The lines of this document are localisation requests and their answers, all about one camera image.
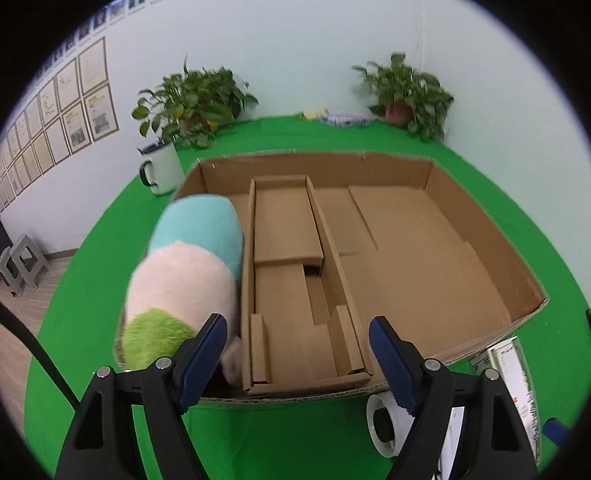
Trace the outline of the right potted green plant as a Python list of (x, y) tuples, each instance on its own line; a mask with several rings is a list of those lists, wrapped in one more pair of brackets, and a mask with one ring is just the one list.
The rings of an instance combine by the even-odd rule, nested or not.
[(442, 142), (455, 98), (435, 75), (410, 66), (406, 57), (394, 52), (389, 64), (368, 61), (352, 69), (376, 97), (370, 112), (422, 141)]

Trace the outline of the large open cardboard tray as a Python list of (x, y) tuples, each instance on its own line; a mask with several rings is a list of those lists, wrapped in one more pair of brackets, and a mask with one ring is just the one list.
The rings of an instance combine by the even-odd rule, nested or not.
[(327, 218), (373, 376), (363, 387), (287, 403), (383, 390), (370, 321), (386, 317), (426, 358), (445, 364), (490, 346), (545, 307), (547, 293), (480, 204), (434, 161), (377, 152), (263, 152), (196, 163), (178, 197), (218, 194), (238, 211), (245, 240), (249, 186), (263, 176), (305, 175)]

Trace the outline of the pink plush toy green hair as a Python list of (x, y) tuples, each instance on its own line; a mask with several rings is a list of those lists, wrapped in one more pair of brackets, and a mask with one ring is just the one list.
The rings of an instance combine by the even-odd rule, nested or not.
[(140, 370), (173, 355), (209, 316), (221, 314), (228, 332), (218, 363), (225, 382), (240, 386), (242, 255), (242, 226), (231, 200), (196, 194), (169, 203), (129, 279), (118, 336), (121, 366)]

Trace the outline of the green table cloth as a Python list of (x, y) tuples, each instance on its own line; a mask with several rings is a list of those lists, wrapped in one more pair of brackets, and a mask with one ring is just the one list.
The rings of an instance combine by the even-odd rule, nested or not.
[[(184, 167), (200, 158), (256, 151), (382, 151), (435, 159), (491, 214), (546, 287), (549, 305), (518, 337), (543, 417), (571, 425), (590, 392), (586, 300), (557, 251), (493, 182), (452, 150), (374, 123), (335, 129), (297, 117), (238, 124), (211, 148), (179, 153)], [(82, 393), (94, 371), (113, 360), (112, 341), (128, 277), (165, 199), (131, 181), (74, 255), (45, 314), (39, 339), (68, 383)], [(214, 479), (382, 479), (389, 462), (375, 451), (363, 397), (284, 405), (204, 404), (184, 418)]]

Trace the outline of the yellow small item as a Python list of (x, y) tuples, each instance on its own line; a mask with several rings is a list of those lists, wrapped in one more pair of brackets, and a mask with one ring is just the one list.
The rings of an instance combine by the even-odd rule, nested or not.
[(322, 118), (322, 116), (325, 116), (325, 115), (329, 115), (328, 109), (303, 112), (303, 113), (301, 113), (301, 120), (304, 120), (307, 122), (317, 121), (317, 120), (320, 120)]

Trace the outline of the white enamel mug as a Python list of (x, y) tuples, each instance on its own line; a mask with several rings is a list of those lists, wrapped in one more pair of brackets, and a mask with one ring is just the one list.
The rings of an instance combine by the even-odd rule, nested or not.
[(183, 184), (185, 174), (171, 141), (158, 140), (138, 152), (142, 159), (138, 170), (140, 181), (153, 195), (171, 193)]

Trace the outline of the white green medicine box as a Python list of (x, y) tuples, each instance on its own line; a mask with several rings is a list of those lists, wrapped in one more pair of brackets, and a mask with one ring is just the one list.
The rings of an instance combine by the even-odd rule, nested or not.
[(488, 368), (499, 372), (520, 415), (530, 446), (539, 465), (542, 460), (541, 424), (533, 378), (517, 336), (502, 340), (470, 359), (474, 373)]

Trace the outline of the left potted green plant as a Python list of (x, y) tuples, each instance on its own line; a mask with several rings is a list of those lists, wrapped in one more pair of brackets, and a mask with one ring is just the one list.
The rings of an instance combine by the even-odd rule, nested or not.
[(164, 76), (156, 87), (140, 90), (131, 118), (143, 137), (152, 132), (177, 146), (204, 149), (217, 130), (257, 104), (249, 85), (240, 83), (228, 68), (183, 67)]

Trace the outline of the white flat rectangular case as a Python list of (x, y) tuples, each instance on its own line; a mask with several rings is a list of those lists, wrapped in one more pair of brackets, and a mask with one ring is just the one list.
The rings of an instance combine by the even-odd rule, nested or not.
[(462, 433), (464, 407), (454, 407), (448, 424), (446, 437), (438, 461), (434, 480), (448, 480), (456, 458), (458, 445)]

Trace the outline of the narrow brown cardboard box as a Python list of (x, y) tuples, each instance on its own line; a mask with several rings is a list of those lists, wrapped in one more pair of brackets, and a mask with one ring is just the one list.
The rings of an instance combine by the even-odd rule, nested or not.
[(308, 176), (250, 182), (240, 323), (249, 397), (324, 395), (363, 387), (373, 376), (358, 309)]

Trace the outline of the white handheld device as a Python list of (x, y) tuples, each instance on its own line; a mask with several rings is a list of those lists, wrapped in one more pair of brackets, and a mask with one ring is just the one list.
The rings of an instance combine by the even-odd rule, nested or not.
[(397, 403), (391, 391), (369, 397), (366, 418), (377, 451), (385, 458), (399, 456), (415, 418)]

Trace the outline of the potted green plant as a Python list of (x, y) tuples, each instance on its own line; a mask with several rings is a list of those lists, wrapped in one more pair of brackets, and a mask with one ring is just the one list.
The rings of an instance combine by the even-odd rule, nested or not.
[(164, 76), (156, 87), (140, 90), (131, 118), (143, 137), (152, 132), (177, 146), (204, 149), (217, 130), (257, 104), (249, 85), (240, 83), (228, 68), (183, 67)]
[(455, 98), (435, 75), (410, 66), (406, 57), (394, 52), (389, 64), (368, 61), (352, 69), (376, 97), (370, 112), (422, 141), (442, 142)]

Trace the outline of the grey plastic stool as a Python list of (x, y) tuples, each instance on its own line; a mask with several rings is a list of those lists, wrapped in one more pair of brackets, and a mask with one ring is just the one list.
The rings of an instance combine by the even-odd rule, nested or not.
[(24, 280), (21, 272), (12, 260), (10, 250), (10, 247), (6, 247), (1, 253), (0, 272), (12, 296), (18, 297), (23, 293), (22, 284)]
[(10, 256), (27, 286), (36, 290), (41, 272), (51, 268), (41, 249), (28, 235), (22, 234), (11, 247)]

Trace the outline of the small colourful packet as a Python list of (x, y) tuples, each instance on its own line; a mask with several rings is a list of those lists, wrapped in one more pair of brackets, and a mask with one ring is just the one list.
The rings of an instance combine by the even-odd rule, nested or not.
[(370, 118), (353, 114), (322, 114), (318, 122), (334, 128), (365, 128), (370, 125)]

